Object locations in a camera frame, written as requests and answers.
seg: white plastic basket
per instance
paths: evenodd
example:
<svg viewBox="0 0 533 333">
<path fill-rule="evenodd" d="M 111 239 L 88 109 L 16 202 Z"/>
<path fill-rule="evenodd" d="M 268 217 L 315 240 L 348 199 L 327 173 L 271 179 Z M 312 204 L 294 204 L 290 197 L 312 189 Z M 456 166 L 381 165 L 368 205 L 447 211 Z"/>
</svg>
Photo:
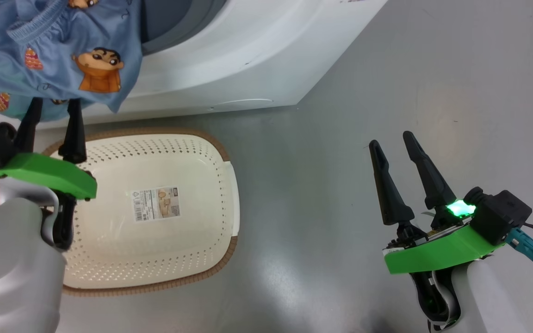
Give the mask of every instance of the white plastic basket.
<svg viewBox="0 0 533 333">
<path fill-rule="evenodd" d="M 60 144 L 44 153 L 61 158 Z M 230 259 L 240 226 L 237 182 L 212 137 L 186 129 L 101 133 L 87 138 L 79 167 L 96 178 L 98 194 L 74 212 L 66 293 L 161 290 L 208 278 Z"/>
</svg>

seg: washing machine door opening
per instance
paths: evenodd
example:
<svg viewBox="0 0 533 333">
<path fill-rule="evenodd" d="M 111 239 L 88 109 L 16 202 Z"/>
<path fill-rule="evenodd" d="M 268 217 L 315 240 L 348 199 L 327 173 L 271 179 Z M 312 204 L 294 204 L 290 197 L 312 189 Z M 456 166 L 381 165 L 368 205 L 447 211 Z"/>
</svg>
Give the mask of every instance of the washing machine door opening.
<svg viewBox="0 0 533 333">
<path fill-rule="evenodd" d="M 176 46 L 203 30 L 226 0 L 144 0 L 141 43 L 143 55 Z"/>
</svg>

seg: white robot arm casing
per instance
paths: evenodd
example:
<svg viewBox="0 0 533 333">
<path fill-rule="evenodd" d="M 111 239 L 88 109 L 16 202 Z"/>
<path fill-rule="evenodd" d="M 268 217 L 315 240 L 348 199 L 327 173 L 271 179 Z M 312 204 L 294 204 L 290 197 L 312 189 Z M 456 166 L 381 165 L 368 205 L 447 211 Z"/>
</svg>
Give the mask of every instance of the white robot arm casing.
<svg viewBox="0 0 533 333">
<path fill-rule="evenodd" d="M 43 213 L 25 198 L 0 206 L 0 333 L 53 333 L 66 261 L 41 236 Z"/>
<path fill-rule="evenodd" d="M 456 267 L 452 283 L 461 316 L 444 330 L 446 333 L 527 333 L 516 307 L 485 260 Z"/>
</svg>

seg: cartoon boy print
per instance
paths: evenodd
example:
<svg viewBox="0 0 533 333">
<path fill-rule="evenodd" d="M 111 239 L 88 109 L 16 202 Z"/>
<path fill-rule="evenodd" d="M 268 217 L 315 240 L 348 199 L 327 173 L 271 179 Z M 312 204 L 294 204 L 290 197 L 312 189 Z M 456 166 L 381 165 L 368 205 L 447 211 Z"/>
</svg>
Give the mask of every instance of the cartoon boy print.
<svg viewBox="0 0 533 333">
<path fill-rule="evenodd" d="M 80 90 L 93 93 L 120 91 L 118 70 L 124 67 L 124 63 L 117 51 L 96 47 L 91 52 L 71 57 L 84 74 Z"/>
<path fill-rule="evenodd" d="M 87 8 L 97 3 L 98 0 L 69 0 L 69 6 L 71 8 Z"/>
</svg>

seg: blue underwear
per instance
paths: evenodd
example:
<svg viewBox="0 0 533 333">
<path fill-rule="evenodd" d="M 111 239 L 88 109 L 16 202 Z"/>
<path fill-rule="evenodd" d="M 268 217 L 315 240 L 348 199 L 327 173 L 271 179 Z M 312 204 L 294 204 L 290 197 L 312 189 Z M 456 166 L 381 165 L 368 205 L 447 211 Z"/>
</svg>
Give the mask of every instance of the blue underwear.
<svg viewBox="0 0 533 333">
<path fill-rule="evenodd" d="M 142 61 L 137 0 L 0 0 L 0 113 L 23 118 L 32 97 L 42 121 L 68 99 L 117 112 Z"/>
</svg>

